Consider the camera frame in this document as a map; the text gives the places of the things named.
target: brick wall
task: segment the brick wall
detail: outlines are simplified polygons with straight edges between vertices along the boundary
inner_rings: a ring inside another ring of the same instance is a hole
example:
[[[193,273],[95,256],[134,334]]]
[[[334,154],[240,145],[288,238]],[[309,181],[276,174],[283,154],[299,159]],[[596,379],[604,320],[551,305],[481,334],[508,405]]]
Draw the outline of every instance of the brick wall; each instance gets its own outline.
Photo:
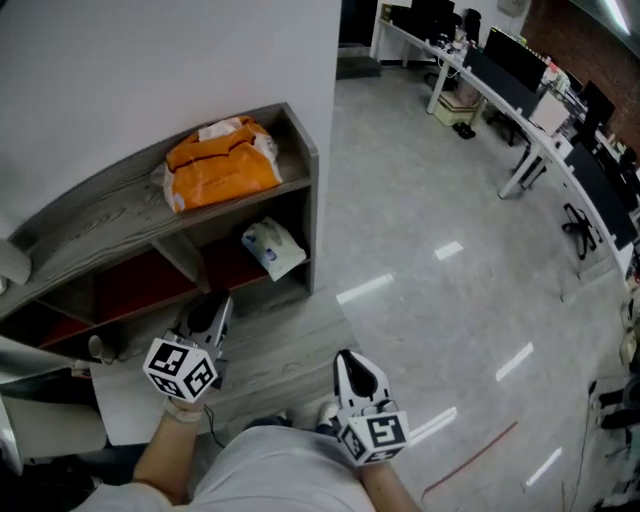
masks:
[[[640,154],[640,60],[569,0],[533,0],[522,35],[538,53],[604,92],[616,107],[608,131]]]

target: white desk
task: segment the white desk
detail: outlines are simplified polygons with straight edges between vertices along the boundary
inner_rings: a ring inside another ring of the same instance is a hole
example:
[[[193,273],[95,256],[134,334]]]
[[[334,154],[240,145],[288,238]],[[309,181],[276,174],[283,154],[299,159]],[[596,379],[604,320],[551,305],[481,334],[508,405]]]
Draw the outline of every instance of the white desk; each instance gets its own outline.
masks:
[[[542,166],[548,165],[549,168],[553,169],[557,174],[559,174],[563,182],[566,183],[567,186],[570,187],[570,190],[579,197],[580,201],[585,206],[585,210],[588,212],[588,217],[591,221],[591,224],[596,227],[602,235],[604,243],[607,246],[611,257],[607,257],[605,258],[605,260],[598,261],[593,266],[593,268],[598,267],[598,270],[600,270],[600,274],[602,274],[603,272],[606,273],[613,268],[617,268],[622,275],[622,281],[624,283],[629,264],[631,263],[633,245],[629,244],[622,250],[617,249],[614,236],[609,233],[609,230],[606,228],[602,217],[594,207],[591,199],[574,177],[573,168],[567,166],[564,161],[564,157],[556,150],[552,138],[545,132],[534,126],[531,122],[529,122],[528,119],[523,117],[520,109],[514,109],[509,103],[507,103],[504,98],[502,98],[502,96],[500,96],[486,83],[476,77],[470,68],[464,68],[463,59],[461,59],[459,55],[450,54],[442,50],[441,48],[433,47],[428,42],[418,39],[417,37],[409,34],[408,32],[394,26],[393,24],[385,20],[378,19],[378,25],[378,41],[376,41],[374,50],[374,58],[376,60],[378,60],[377,53],[380,47],[380,38],[382,37],[382,32],[383,30],[391,30],[400,35],[405,41],[403,65],[406,65],[408,48],[411,45],[420,48],[425,52],[431,53],[432,55],[443,61],[442,67],[440,69],[440,74],[433,91],[433,95],[431,96],[429,105],[427,107],[427,112],[429,114],[433,114],[435,112],[435,108],[438,104],[438,99],[440,98],[440,94],[442,93],[444,82],[447,78],[447,75],[449,74],[450,69],[453,68],[454,70],[458,71],[458,73],[462,78],[464,78],[464,80],[473,85],[498,110],[500,110],[503,114],[507,115],[516,123],[518,123],[518,125],[520,125],[522,130],[527,134],[529,140],[531,141],[531,152],[529,156],[516,169],[516,172],[513,174],[513,176],[502,187],[500,192],[498,192],[498,196],[501,199],[505,199],[513,190],[513,188],[518,184],[518,182],[522,179],[531,165],[533,165],[536,158],[541,157],[542,162],[540,163],[539,168],[541,169]],[[587,271],[578,272],[578,277],[583,279],[587,274],[593,273],[593,268]]]

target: gray wooden shelf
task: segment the gray wooden shelf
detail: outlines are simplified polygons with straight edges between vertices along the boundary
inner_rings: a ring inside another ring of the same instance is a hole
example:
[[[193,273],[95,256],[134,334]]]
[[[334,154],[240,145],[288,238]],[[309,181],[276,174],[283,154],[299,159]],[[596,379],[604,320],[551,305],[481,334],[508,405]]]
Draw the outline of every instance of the gray wooden shelf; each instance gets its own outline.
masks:
[[[91,299],[87,299],[94,293],[93,275],[150,250],[157,250],[183,279],[192,281],[195,293],[206,292],[209,284],[199,255],[200,246],[232,233],[236,236],[237,229],[248,221],[278,208],[291,211],[290,230],[298,234],[300,243],[309,251],[305,280],[312,290],[317,150],[286,104],[264,107],[246,115],[261,123],[278,144],[282,184],[254,195],[176,214],[166,204],[162,189],[151,182],[150,173],[162,163],[169,149],[199,127],[123,159],[67,192],[14,234],[14,243],[23,248],[28,246],[33,272],[25,285],[12,285],[0,296],[0,320],[4,320],[0,323],[0,334],[40,346],[37,339],[29,339],[27,326],[16,326],[12,320],[18,318],[24,324],[28,315],[16,317],[14,313],[34,301],[38,301],[39,308],[52,310],[52,321],[56,321],[55,315],[62,315],[62,320],[68,317],[73,322],[84,322],[87,331],[95,324],[104,323],[93,321],[92,315],[99,317],[100,312],[95,312]],[[6,328],[7,319],[10,328]],[[26,334],[21,335],[23,328]],[[55,343],[46,345],[49,348]]]

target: white shirt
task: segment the white shirt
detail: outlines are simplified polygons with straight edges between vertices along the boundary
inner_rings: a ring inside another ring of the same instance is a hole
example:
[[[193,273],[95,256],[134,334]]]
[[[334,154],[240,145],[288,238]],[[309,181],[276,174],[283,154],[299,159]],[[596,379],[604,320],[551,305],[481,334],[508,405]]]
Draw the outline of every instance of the white shirt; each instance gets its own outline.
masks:
[[[76,512],[160,512],[144,484],[101,485]],[[375,512],[355,469],[329,436],[254,427],[234,439],[196,488],[188,512]]]

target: gray floor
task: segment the gray floor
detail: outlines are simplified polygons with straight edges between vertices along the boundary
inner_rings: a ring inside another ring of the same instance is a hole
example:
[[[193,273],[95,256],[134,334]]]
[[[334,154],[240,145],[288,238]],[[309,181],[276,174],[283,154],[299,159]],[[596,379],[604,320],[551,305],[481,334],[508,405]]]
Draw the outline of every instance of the gray floor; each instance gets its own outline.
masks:
[[[427,91],[419,73],[401,69],[336,83],[322,279],[339,294],[388,276],[343,304],[358,343],[388,372],[412,429],[456,409],[396,462],[417,498],[518,422],[430,491],[425,510],[569,510],[588,385],[623,374],[619,276],[564,305],[560,283],[575,261],[558,187],[545,175],[530,193],[500,200],[524,147],[509,148],[484,123],[462,141],[425,113]],[[439,261],[434,250],[454,241],[463,250]],[[528,343],[533,353],[497,382]],[[594,419],[575,511],[611,490],[622,463],[604,458],[621,437],[595,430]]]

